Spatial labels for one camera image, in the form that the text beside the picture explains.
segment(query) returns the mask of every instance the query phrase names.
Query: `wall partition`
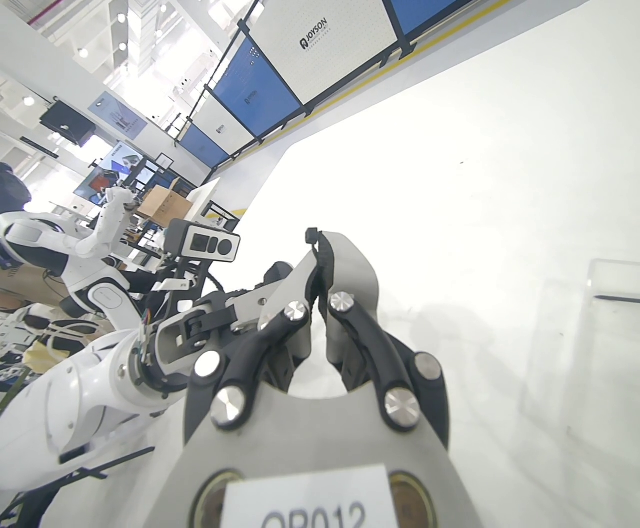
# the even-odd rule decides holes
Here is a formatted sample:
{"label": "wall partition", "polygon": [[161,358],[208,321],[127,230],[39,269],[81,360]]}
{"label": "wall partition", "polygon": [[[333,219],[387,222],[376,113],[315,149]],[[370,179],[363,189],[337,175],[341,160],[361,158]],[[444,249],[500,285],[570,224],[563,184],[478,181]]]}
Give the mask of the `wall partition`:
{"label": "wall partition", "polygon": [[314,108],[473,0],[269,0],[238,30],[178,136],[211,167]]}

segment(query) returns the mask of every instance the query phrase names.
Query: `blue panel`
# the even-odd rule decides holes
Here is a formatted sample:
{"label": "blue panel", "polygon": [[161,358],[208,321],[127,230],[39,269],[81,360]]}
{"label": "blue panel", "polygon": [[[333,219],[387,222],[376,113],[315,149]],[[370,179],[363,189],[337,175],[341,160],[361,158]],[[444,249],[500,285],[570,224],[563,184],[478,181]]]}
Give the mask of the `blue panel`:
{"label": "blue panel", "polygon": [[394,10],[400,20],[403,33],[409,32],[422,23],[433,18],[452,4],[464,5],[460,0],[391,0]]}
{"label": "blue panel", "polygon": [[231,59],[213,93],[258,137],[300,108],[249,40]]}
{"label": "blue panel", "polygon": [[207,167],[213,168],[229,157],[210,137],[193,124],[180,140],[180,144]]}

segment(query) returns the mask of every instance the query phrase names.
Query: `sign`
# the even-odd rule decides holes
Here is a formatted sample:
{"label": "sign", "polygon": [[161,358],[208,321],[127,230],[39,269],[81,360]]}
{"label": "sign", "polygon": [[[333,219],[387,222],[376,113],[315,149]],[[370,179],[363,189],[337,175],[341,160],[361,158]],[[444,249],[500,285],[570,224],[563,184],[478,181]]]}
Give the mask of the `sign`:
{"label": "sign", "polygon": [[253,136],[212,95],[193,117],[193,124],[227,154],[253,141]]}
{"label": "sign", "polygon": [[251,36],[303,104],[397,41],[383,0],[269,0]]}
{"label": "sign", "polygon": [[209,168],[229,159],[229,155],[195,124],[189,124],[180,139],[180,145]]}
{"label": "sign", "polygon": [[262,136],[300,108],[262,53],[247,39],[213,93],[256,136]]}
{"label": "sign", "polygon": [[471,0],[391,0],[405,35],[430,20],[435,25]]}
{"label": "sign", "polygon": [[135,140],[147,126],[147,121],[109,92],[104,92],[90,107],[89,112],[115,128],[127,139]]}
{"label": "sign", "polygon": [[[74,194],[95,205],[102,205],[106,197],[104,190],[113,187],[120,180],[126,180],[142,158],[142,154],[119,141],[79,185]],[[148,168],[144,168],[138,180],[148,182],[152,176],[153,173]]]}
{"label": "sign", "polygon": [[397,528],[383,465],[230,483],[222,528]]}

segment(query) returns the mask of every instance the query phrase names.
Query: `banner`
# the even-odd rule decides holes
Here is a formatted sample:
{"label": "banner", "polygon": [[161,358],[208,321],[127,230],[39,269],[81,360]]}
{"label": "banner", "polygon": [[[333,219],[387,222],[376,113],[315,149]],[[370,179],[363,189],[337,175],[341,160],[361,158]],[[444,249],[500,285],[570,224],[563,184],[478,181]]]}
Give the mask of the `banner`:
{"label": "banner", "polygon": [[269,0],[251,36],[304,104],[397,41],[382,0]]}
{"label": "banner", "polygon": [[442,13],[442,16],[433,21],[433,24],[437,24],[469,2],[471,0],[429,0],[428,2],[425,0],[391,0],[405,35]]}
{"label": "banner", "polygon": [[109,92],[104,92],[90,107],[89,112],[115,128],[127,139],[135,140],[147,126],[147,121]]}
{"label": "banner", "polygon": [[[115,148],[84,179],[74,194],[95,205],[102,205],[105,200],[104,190],[113,187],[120,180],[126,180],[131,174],[131,170],[142,161],[142,158],[142,154],[119,141]],[[148,181],[152,176],[153,172],[145,168],[138,179]]]}
{"label": "banner", "polygon": [[188,125],[186,132],[180,139],[180,145],[209,168],[213,168],[229,158],[224,150],[194,124]]}
{"label": "banner", "polygon": [[237,152],[253,141],[253,136],[210,94],[193,117],[196,125],[227,154]]}
{"label": "banner", "polygon": [[213,93],[255,136],[264,134],[300,108],[249,40],[241,44]]}

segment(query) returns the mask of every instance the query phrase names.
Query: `metal pivot bolt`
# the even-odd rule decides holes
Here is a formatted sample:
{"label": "metal pivot bolt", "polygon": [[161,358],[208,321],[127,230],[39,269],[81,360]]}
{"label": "metal pivot bolt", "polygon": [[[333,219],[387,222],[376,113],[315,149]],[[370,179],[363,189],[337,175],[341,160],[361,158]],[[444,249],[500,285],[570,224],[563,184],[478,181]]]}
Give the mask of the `metal pivot bolt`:
{"label": "metal pivot bolt", "polygon": [[420,404],[407,388],[389,389],[385,394],[385,410],[394,424],[404,428],[415,427],[420,420]]}
{"label": "metal pivot bolt", "polygon": [[227,426],[235,422],[244,412],[246,396],[240,387],[224,387],[211,404],[211,420],[217,426]]}
{"label": "metal pivot bolt", "polygon": [[300,301],[291,301],[284,309],[284,316],[292,323],[301,321],[307,315],[307,307]]}
{"label": "metal pivot bolt", "polygon": [[353,308],[355,301],[346,291],[339,291],[331,295],[329,303],[336,312],[345,313]]}
{"label": "metal pivot bolt", "polygon": [[431,354],[418,352],[413,359],[420,375],[428,381],[435,381],[442,375],[440,362]]}
{"label": "metal pivot bolt", "polygon": [[194,366],[196,376],[206,378],[212,376],[220,366],[220,354],[215,350],[208,350],[198,358]]}

